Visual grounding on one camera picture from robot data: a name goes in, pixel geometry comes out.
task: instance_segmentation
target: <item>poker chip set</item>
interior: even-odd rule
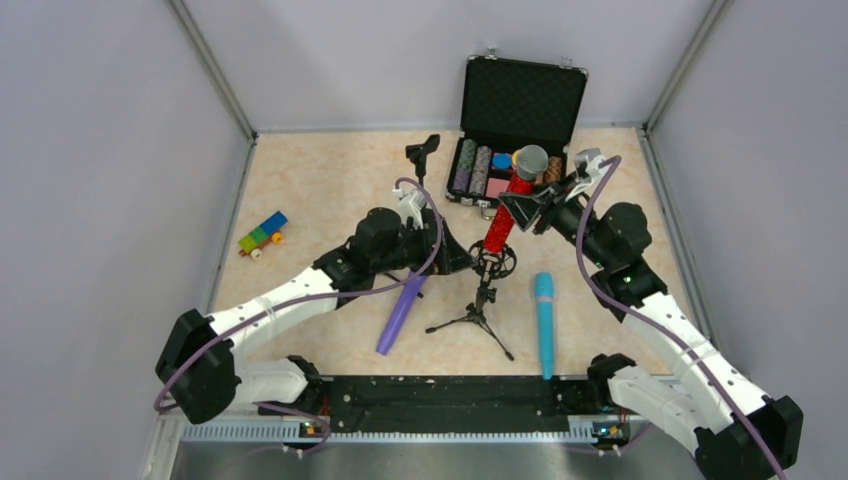
[[[481,207],[498,205],[513,173],[514,153],[530,144],[550,155],[537,183],[565,176],[568,144],[586,88],[585,70],[473,56],[465,68],[461,138],[445,196]]]

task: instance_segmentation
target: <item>wire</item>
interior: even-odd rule
[[[632,439],[630,439],[630,441],[627,443],[627,445],[619,448],[618,453],[624,454],[625,452],[627,452],[628,450],[630,450],[631,448],[633,448],[634,446],[639,444],[639,442],[644,440],[645,437],[648,435],[648,433],[650,433],[653,429],[654,429],[654,424],[649,423],[648,425],[646,425],[642,430],[639,430],[639,433],[637,433]],[[597,448],[580,448],[580,447],[566,446],[565,451],[571,452],[571,453],[580,453],[580,454],[584,454],[584,455],[594,455],[596,457],[604,455],[602,453],[603,450],[598,450]]]
[[[328,395],[324,395],[324,399],[321,401],[321,410],[318,411],[318,415],[330,416],[330,397]]]
[[[689,357],[692,358],[693,363],[697,365],[698,368],[704,373],[704,376],[707,377],[707,380],[710,381],[710,384],[713,386],[713,388],[716,389],[716,392],[719,394],[722,400],[727,403],[727,406],[730,407],[730,410],[732,410],[733,413],[736,415],[736,419],[739,420],[742,426],[745,427],[745,430],[748,431],[748,434],[751,435],[751,438],[754,440],[754,443],[756,443],[760,450],[763,452],[763,455],[766,457],[766,460],[768,461],[769,465],[774,470],[774,473],[777,475],[777,478],[780,480],[786,480],[786,472],[783,471],[783,468],[780,466],[780,462],[777,461],[777,458],[774,456],[774,453],[772,453],[771,449],[768,447],[768,445],[766,445],[766,441],[763,439],[762,435],[760,435],[760,432],[757,431],[756,427],[754,427],[754,424],[751,423],[748,417],[746,417],[745,414],[742,413],[742,410],[739,408],[739,405],[737,405],[736,402],[733,400],[733,397],[731,397],[730,394],[727,393],[727,390],[724,389],[724,387],[721,385],[721,383],[718,381],[718,379],[709,369],[709,367],[704,365],[704,362],[701,361],[701,357],[698,356],[698,354],[695,353],[694,350],[689,348],[689,345],[687,345],[686,342],[684,342],[680,337],[678,337],[674,332],[666,328],[664,325],[655,322],[646,315],[628,307],[627,305],[624,305],[623,303],[607,295],[606,292],[604,292],[598,285],[595,284],[595,282],[589,275],[589,272],[586,270],[586,264],[583,259],[583,237],[586,235],[586,225],[589,222],[589,215],[592,213],[592,209],[595,206],[595,202],[598,200],[598,197],[600,197],[601,192],[604,190],[604,187],[606,187],[607,182],[609,182],[609,179],[612,178],[612,174],[618,168],[620,163],[621,157],[616,155],[615,157],[610,158],[609,160],[603,162],[600,165],[600,168],[603,168],[607,165],[611,165],[611,167],[606,173],[606,175],[601,178],[600,183],[598,183],[597,188],[595,188],[595,191],[589,198],[589,202],[586,204],[586,207],[583,209],[583,214],[580,217],[580,223],[577,227],[577,242],[575,245],[577,250],[577,267],[580,269],[580,274],[583,276],[583,279],[586,281],[586,283],[589,284],[589,288],[592,289],[592,292],[598,298],[606,302],[608,305],[612,305],[615,308],[621,310],[622,312],[628,315],[632,315],[633,317],[636,317],[639,320],[659,330],[663,335],[671,339],[672,342],[674,342],[678,347],[680,347],[681,350],[687,352]]]
[[[305,417],[305,418],[308,418],[309,420],[312,420],[315,423],[320,424],[321,425],[321,431],[322,431],[321,441],[318,442],[317,444],[315,444],[314,446],[309,447],[305,450],[294,449],[294,448],[290,449],[285,445],[282,445],[282,446],[280,446],[280,445],[263,445],[261,447],[254,448],[253,450],[250,450],[247,453],[245,453],[244,455],[241,455],[237,459],[228,463],[224,468],[222,468],[218,472],[218,474],[215,475],[216,480],[223,477],[224,474],[226,474],[228,471],[230,471],[230,469],[232,469],[233,467],[235,467],[239,463],[241,463],[241,462],[247,460],[248,458],[250,458],[254,455],[257,455],[259,453],[268,452],[268,451],[273,450],[273,451],[276,451],[276,452],[283,452],[283,453],[288,453],[288,452],[297,453],[298,456],[305,457],[307,455],[314,455],[314,454],[320,452],[321,450],[323,450],[327,446],[327,441],[330,439],[331,429],[330,429],[330,424],[326,420],[324,420],[323,418],[316,416],[316,415],[312,415],[311,413],[308,413],[308,412],[304,412],[302,410],[283,407],[283,406],[280,406],[280,405],[274,405],[273,403],[254,402],[253,404],[256,405],[257,407],[264,408],[264,409],[267,409],[267,410],[271,410],[271,411],[274,411],[274,412],[277,412],[277,413],[282,413],[282,414],[285,414],[285,415],[295,415],[295,416],[298,416],[298,417]]]
[[[327,299],[327,298],[362,297],[362,296],[366,296],[366,295],[376,295],[378,293],[387,292],[387,291],[389,291],[393,288],[397,288],[397,287],[406,285],[408,282],[410,282],[413,279],[421,276],[421,274],[424,273],[424,271],[427,269],[427,267],[429,267],[433,263],[433,261],[436,260],[436,255],[439,253],[439,247],[442,244],[442,239],[443,239],[443,235],[444,235],[443,227],[442,227],[442,216],[439,214],[439,209],[436,207],[436,202],[433,201],[433,197],[431,197],[430,194],[426,190],[424,190],[424,187],[422,187],[418,182],[416,182],[415,180],[408,178],[408,177],[401,177],[401,178],[398,178],[395,181],[395,188],[399,188],[401,183],[409,183],[413,187],[418,189],[418,191],[420,191],[424,195],[424,198],[427,200],[427,204],[429,204],[430,208],[433,209],[433,216],[434,216],[435,222],[436,222],[436,244],[434,245],[433,251],[430,253],[430,256],[427,257],[427,260],[424,262],[423,265],[421,265],[421,268],[416,270],[412,275],[406,277],[405,279],[403,279],[399,282],[393,283],[391,285],[387,285],[385,287],[375,288],[375,289],[372,289],[372,290],[363,290],[363,291],[359,291],[359,292],[332,292],[332,293],[321,293],[321,294],[318,294],[318,295],[307,295],[305,297],[293,298],[291,300],[286,300],[285,302],[274,305],[271,309],[269,309],[269,311],[276,312],[276,311],[282,310],[284,308],[288,308],[292,305],[297,305],[299,303],[309,302],[309,301],[313,301],[313,300],[324,300],[324,299]],[[230,337],[231,335],[237,333],[238,331],[242,330],[243,328],[246,328],[246,327],[252,325],[253,323],[256,323],[258,320],[261,320],[262,318],[264,318],[266,316],[268,316],[268,311],[263,311],[261,313],[257,313],[256,315],[248,318],[247,320],[239,323],[238,325],[235,325],[234,327],[230,328],[229,330],[226,330],[225,332],[221,333],[220,335],[213,338],[212,340],[209,340],[202,347],[197,349],[197,351],[195,351],[190,357],[188,357],[188,359],[186,359],[185,362],[183,362],[182,365],[180,365],[179,368],[177,368],[177,370],[174,372],[174,374],[171,375],[170,378],[168,378],[167,382],[165,382],[165,385],[162,386],[162,389],[159,390],[159,393],[156,395],[156,399],[153,402],[153,409],[156,410],[157,412],[162,413],[162,412],[167,412],[169,410],[176,408],[177,407],[176,403],[173,403],[171,405],[162,405],[162,401],[165,400],[165,396],[168,394],[168,392],[171,391],[171,388],[174,387],[174,384],[177,383],[177,380],[179,380],[180,377],[182,377],[183,374],[185,374],[185,372],[189,368],[191,368],[191,366],[194,365],[195,362],[197,362],[197,360],[200,357],[202,357],[203,354],[206,353],[207,350],[209,350],[210,348],[212,348],[216,344],[220,343],[225,338]]]

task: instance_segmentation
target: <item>blue block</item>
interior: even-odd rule
[[[278,211],[277,213],[268,217],[268,220],[265,220],[264,222],[262,222],[262,224],[259,225],[259,227],[262,228],[262,230],[265,233],[267,233],[268,235],[271,235],[272,233],[274,233],[277,230],[279,230],[280,228],[282,228],[283,225],[288,223],[288,221],[289,221],[289,219],[286,218],[285,215],[283,215],[282,213],[280,213]]]

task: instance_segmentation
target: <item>white wall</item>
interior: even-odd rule
[[[189,0],[260,131],[458,126],[465,60],[589,70],[579,121],[647,119],[709,0]]]
[[[0,478],[137,478],[246,142],[164,1],[0,7]]]
[[[725,353],[804,411],[791,478],[843,478],[844,0],[734,2],[656,141]]]

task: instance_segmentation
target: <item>tripod leg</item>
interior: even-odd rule
[[[460,322],[471,322],[471,323],[474,323],[474,320],[472,320],[472,319],[471,319],[471,317],[469,317],[469,316],[465,316],[465,317],[462,317],[462,318],[455,318],[455,319],[451,320],[450,322],[443,323],[443,324],[441,324],[441,325],[437,325],[437,326],[435,326],[435,327],[430,327],[430,328],[428,328],[427,330],[424,330],[424,333],[434,333],[434,332],[436,332],[436,331],[438,331],[438,330],[441,330],[441,329],[443,329],[443,328],[445,328],[445,327],[448,327],[448,326],[450,326],[450,325],[453,325],[454,323],[460,323]]]
[[[503,342],[501,342],[501,339],[498,338],[497,335],[495,335],[495,332],[492,331],[492,327],[490,327],[488,323],[482,322],[478,323],[477,325],[480,325],[480,328],[482,328],[484,332],[488,333],[490,337],[494,338],[495,341],[498,342],[498,345],[501,346],[504,351],[504,355],[506,355],[506,358],[508,358],[510,362],[515,361],[515,357],[513,357],[512,353],[510,353],[510,351],[506,349],[506,346],[503,344]]]

